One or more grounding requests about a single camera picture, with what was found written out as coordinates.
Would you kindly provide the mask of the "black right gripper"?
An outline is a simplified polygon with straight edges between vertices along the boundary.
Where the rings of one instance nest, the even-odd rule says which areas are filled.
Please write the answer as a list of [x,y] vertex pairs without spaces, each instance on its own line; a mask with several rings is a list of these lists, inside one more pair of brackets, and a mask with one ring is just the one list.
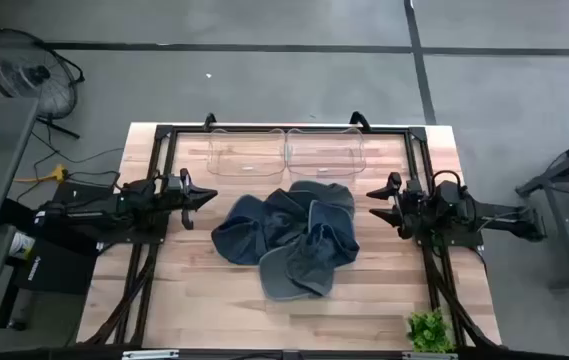
[[[366,193],[373,199],[388,200],[400,191],[402,178],[398,172],[391,172],[386,185]],[[421,223],[421,206],[427,194],[418,180],[408,180],[405,189],[399,195],[397,206],[390,209],[373,208],[370,213],[382,219],[392,227],[400,227],[398,234],[402,239],[410,239]]]

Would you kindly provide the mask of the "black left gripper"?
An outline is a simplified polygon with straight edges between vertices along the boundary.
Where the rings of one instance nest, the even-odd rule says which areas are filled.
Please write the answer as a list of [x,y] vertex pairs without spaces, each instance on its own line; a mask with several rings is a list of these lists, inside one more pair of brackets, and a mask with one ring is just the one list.
[[[186,168],[181,168],[179,172],[179,178],[182,194],[181,223],[186,230],[193,230],[194,222],[190,218],[190,194],[192,181],[189,171]],[[218,191],[215,189],[203,188],[196,185],[192,185],[192,192],[195,194],[193,197],[194,209],[200,209],[203,205],[218,195]]]

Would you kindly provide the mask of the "grey denim hat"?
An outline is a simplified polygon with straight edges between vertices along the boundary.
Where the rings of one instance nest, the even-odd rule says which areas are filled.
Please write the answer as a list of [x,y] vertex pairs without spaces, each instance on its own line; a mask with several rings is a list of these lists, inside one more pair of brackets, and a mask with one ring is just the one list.
[[326,296],[333,287],[336,264],[332,247],[307,235],[267,252],[258,272],[264,294],[275,301]]

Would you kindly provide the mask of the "clear plastic bin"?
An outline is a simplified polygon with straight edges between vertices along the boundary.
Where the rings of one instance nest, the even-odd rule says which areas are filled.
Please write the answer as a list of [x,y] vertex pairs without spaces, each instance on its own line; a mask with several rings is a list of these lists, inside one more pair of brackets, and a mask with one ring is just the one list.
[[207,170],[226,177],[268,177],[285,170],[285,140],[282,130],[229,132],[209,135]]
[[366,168],[364,137],[356,128],[286,134],[286,164],[292,175],[306,178],[345,178]]

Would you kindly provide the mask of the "small green plant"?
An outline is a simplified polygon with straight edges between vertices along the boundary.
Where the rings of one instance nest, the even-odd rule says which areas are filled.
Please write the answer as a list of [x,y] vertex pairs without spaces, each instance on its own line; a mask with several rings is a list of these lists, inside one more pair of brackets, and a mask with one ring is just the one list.
[[407,319],[407,323],[407,337],[415,352],[449,353],[454,349],[448,335],[450,326],[439,308],[414,312]]

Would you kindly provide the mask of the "black Trossen control box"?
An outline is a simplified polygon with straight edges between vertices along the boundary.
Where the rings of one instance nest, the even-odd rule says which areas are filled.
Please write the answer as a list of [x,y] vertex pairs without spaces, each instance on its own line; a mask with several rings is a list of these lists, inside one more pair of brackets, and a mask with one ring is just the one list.
[[86,295],[96,260],[96,255],[78,254],[38,240],[28,261],[17,269],[14,284],[36,292]]

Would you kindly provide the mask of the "white can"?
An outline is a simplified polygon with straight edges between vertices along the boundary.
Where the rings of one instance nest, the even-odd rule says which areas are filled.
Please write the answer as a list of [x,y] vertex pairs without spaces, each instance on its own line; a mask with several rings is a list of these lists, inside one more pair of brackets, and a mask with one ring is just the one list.
[[27,260],[35,244],[35,239],[23,232],[16,231],[8,251],[10,257]]

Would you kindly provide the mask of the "black floor fan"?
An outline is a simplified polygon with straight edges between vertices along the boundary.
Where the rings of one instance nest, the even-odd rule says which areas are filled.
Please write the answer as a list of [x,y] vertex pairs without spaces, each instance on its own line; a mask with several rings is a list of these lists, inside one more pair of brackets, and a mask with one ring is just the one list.
[[35,119],[48,128],[78,139],[57,124],[79,102],[83,70],[44,40],[22,30],[0,28],[0,93],[8,98],[37,101]]

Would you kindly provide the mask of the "black aluminium frame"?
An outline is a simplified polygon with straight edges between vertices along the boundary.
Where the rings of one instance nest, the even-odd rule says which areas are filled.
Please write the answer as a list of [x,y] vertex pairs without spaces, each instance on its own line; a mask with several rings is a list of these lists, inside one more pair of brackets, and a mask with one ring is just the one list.
[[363,141],[366,166],[348,183],[355,197],[355,230],[361,250],[340,267],[325,298],[266,298],[258,272],[224,260],[211,231],[244,194],[265,197],[287,188],[274,179],[220,178],[206,167],[209,137],[196,123],[170,133],[164,123],[133,123],[120,164],[123,181],[148,172],[151,160],[187,169],[196,185],[217,196],[195,212],[185,229],[179,213],[168,221],[158,251],[142,344],[146,348],[406,350],[409,317],[428,310],[429,293],[419,247],[399,238],[374,215],[380,202],[368,192],[388,175],[407,175],[403,137],[393,125],[376,126]]

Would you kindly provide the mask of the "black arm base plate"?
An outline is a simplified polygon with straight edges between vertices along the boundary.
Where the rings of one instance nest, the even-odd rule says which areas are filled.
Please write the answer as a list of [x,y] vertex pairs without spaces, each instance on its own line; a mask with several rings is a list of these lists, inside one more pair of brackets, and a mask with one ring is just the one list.
[[419,230],[415,234],[415,241],[419,245],[428,243],[434,246],[458,246],[467,248],[477,248],[484,245],[480,233],[469,231],[465,227]]
[[156,184],[136,180],[116,193],[111,187],[63,183],[40,210],[50,224],[101,243],[158,243]]

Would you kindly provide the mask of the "silver metal bracket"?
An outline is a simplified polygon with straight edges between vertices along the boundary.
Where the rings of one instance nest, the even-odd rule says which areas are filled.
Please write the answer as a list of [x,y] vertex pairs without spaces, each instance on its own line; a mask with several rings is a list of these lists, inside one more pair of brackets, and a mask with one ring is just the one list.
[[455,353],[403,352],[401,360],[459,360]]
[[135,350],[122,353],[121,360],[174,360],[180,358],[178,349]]

